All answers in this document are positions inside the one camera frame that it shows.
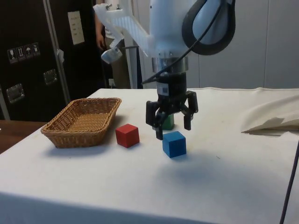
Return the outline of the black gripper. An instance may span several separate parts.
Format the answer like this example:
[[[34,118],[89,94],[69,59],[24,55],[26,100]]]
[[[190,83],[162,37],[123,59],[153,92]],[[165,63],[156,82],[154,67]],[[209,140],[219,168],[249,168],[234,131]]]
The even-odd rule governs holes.
[[[184,129],[191,130],[193,115],[199,111],[197,94],[186,91],[186,73],[167,73],[157,81],[157,101],[146,103],[146,124],[156,131],[156,138],[163,140],[163,124],[171,112],[182,112]]]

